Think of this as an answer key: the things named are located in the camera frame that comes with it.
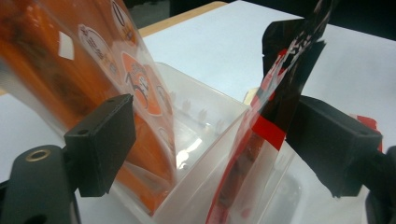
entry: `orange bag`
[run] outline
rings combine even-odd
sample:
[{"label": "orange bag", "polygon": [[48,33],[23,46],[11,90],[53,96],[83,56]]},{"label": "orange bag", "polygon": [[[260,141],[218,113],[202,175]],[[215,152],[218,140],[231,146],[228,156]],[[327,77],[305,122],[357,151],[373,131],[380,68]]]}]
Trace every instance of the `orange bag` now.
[{"label": "orange bag", "polygon": [[64,132],[104,100],[134,95],[137,139],[117,179],[153,213],[175,185],[172,107],[123,2],[0,3],[0,57]]}]

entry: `red tab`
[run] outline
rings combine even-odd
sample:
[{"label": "red tab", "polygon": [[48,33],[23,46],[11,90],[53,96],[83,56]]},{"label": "red tab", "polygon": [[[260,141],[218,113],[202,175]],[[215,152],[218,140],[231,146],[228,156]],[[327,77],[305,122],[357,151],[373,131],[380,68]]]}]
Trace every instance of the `red tab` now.
[{"label": "red tab", "polygon": [[283,130],[262,116],[257,117],[257,120],[253,124],[251,130],[263,139],[267,140],[277,150],[280,150],[280,147],[286,137],[286,133],[283,132]]},{"label": "red tab", "polygon": [[[357,115],[357,116],[356,116],[356,119],[357,119],[358,121],[360,121],[361,123],[365,124],[367,127],[369,127],[369,128],[371,128],[371,129],[373,129],[373,130],[375,130],[375,131],[381,133],[381,132],[376,128],[376,120],[375,120],[375,119],[367,118],[367,117],[360,116],[360,115]],[[379,150],[380,152],[382,152],[382,141],[379,143],[378,150]]]}]

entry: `white surface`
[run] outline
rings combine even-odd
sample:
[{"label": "white surface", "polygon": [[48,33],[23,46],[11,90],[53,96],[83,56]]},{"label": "white surface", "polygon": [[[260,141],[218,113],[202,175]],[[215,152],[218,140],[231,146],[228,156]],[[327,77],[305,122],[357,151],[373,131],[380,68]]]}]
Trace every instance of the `white surface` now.
[{"label": "white surface", "polygon": [[[237,1],[144,40],[154,61],[167,63],[242,101],[262,79],[262,35],[271,21],[295,16]],[[396,42],[329,25],[327,45],[303,94],[378,121],[384,147],[396,130]]]},{"label": "white surface", "polygon": [[[145,41],[155,61],[167,63],[242,101],[245,93],[257,87],[262,79],[265,28],[271,21],[293,18],[265,7],[233,2],[150,35]],[[396,42],[333,26],[328,26],[323,38],[327,46],[305,85],[304,94],[344,112],[376,119],[384,134],[384,148],[396,145]],[[8,178],[13,158],[24,150],[62,144],[42,120],[25,111],[9,95],[0,97],[0,181]],[[339,209],[325,209],[330,192],[317,188],[315,175],[307,172],[300,162],[293,162],[289,176],[299,181],[303,190],[293,223],[361,223],[356,218],[359,208],[355,203],[345,203],[341,211],[345,217],[351,215],[350,220],[337,220]],[[115,204],[118,202],[108,197],[82,200],[83,220],[126,223],[128,214]]]}]

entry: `clamp jaw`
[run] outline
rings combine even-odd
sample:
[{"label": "clamp jaw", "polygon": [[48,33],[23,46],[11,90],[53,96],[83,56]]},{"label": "clamp jaw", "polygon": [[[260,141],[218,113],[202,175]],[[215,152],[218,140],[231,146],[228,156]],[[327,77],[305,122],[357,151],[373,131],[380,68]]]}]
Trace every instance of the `clamp jaw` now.
[{"label": "clamp jaw", "polygon": [[103,102],[64,135],[66,147],[22,153],[0,186],[0,223],[80,223],[74,192],[108,193],[135,141],[133,96]]},{"label": "clamp jaw", "polygon": [[369,224],[396,223],[396,147],[378,150],[382,135],[320,100],[302,96],[286,141],[333,197],[364,185]]}]

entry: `transparent plastic container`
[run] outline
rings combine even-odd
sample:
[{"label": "transparent plastic container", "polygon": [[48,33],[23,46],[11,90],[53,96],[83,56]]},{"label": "transparent plastic container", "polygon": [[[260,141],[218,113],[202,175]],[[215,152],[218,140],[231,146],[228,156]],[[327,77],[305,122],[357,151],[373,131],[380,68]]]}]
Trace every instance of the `transparent plastic container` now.
[{"label": "transparent plastic container", "polygon": [[[173,103],[177,185],[152,217],[122,185],[116,183],[111,193],[142,223],[205,223],[248,107],[166,64],[157,63],[157,66]],[[294,157],[294,151],[284,145],[271,170],[271,184],[262,190],[258,200],[256,219],[264,216]]]}]

